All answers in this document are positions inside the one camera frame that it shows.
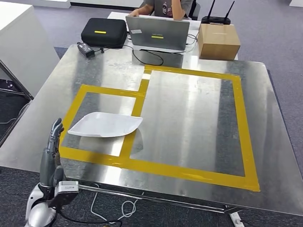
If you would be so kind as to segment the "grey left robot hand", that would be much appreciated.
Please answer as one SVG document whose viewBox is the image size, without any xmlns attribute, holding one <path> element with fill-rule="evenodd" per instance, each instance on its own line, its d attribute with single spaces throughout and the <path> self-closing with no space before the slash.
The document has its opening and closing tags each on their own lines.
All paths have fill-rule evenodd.
<svg viewBox="0 0 303 227">
<path fill-rule="evenodd" d="M 61 118 L 55 120 L 51 126 L 47 146 L 42 152 L 39 182 L 44 187 L 54 187 L 57 182 L 54 176 L 57 167 L 61 165 L 59 144 L 60 134 L 63 129 Z"/>
</svg>

